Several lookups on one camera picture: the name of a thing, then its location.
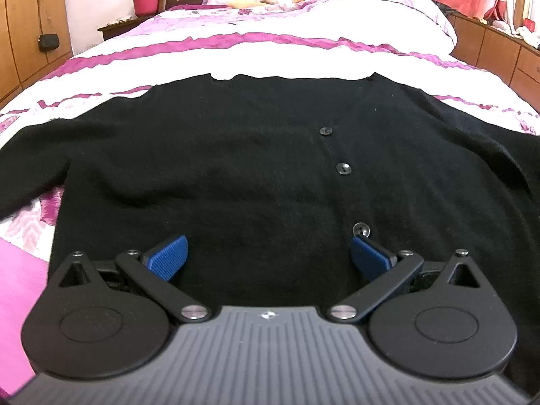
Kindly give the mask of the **small black hanging bag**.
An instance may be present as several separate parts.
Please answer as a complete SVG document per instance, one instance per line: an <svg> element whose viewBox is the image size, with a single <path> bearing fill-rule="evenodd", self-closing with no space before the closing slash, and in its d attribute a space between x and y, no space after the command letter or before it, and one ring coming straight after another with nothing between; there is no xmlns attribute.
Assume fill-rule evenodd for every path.
<svg viewBox="0 0 540 405"><path fill-rule="evenodd" d="M57 34L42 34L37 40L40 52L49 52L59 48L59 36Z"/></svg>

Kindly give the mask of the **dark wooden nightstand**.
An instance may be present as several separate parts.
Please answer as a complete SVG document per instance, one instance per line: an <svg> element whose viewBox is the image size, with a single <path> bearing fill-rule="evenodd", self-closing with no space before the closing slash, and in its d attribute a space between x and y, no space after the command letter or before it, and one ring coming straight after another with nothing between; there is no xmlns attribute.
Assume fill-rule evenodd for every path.
<svg viewBox="0 0 540 405"><path fill-rule="evenodd" d="M103 40L106 41L108 39L118 37L126 32L129 32L130 30L144 23L144 21L147 21L151 18L152 16L132 17L122 21L115 21L107 26L99 27L98 31L102 34Z"/></svg>

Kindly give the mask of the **pink floral bed quilt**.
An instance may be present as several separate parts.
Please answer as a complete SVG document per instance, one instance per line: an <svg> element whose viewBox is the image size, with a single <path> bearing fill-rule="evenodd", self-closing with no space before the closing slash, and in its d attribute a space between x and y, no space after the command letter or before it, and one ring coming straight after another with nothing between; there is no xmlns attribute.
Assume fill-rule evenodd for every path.
<svg viewBox="0 0 540 405"><path fill-rule="evenodd" d="M174 10L68 60L2 113L1 151L21 129L69 120L115 97L208 75L360 81L380 75L539 140L539 116L489 71L450 56L455 36L430 2L307 0L269 8Z"/></svg>

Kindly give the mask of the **black knit cardigan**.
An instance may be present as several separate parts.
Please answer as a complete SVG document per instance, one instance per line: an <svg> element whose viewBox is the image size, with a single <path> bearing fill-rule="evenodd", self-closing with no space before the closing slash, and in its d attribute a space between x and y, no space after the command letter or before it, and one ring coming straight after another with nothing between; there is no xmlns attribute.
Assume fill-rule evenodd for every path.
<svg viewBox="0 0 540 405"><path fill-rule="evenodd" d="M428 260L469 250L518 326L507 372L539 390L539 140L420 90L208 75L17 132L1 214L63 187L49 266L189 241L176 287L211 308L327 307L357 290L370 227Z"/></svg>

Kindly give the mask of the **wooden side cabinet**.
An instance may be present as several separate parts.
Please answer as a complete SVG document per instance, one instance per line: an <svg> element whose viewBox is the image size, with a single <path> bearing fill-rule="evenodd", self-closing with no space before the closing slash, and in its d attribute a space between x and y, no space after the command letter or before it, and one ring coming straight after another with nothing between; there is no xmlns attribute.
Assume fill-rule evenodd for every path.
<svg viewBox="0 0 540 405"><path fill-rule="evenodd" d="M449 13L447 18L458 39L451 56L491 71L539 112L539 51L522 39L459 13Z"/></svg>

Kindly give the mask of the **wooden wardrobe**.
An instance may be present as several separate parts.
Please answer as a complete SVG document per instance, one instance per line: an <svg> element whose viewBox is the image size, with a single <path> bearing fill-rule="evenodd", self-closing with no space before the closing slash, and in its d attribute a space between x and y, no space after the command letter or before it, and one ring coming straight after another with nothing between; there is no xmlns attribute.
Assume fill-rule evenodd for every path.
<svg viewBox="0 0 540 405"><path fill-rule="evenodd" d="M57 34L59 48L40 52L42 34ZM65 0L1 0L1 105L72 56Z"/></svg>

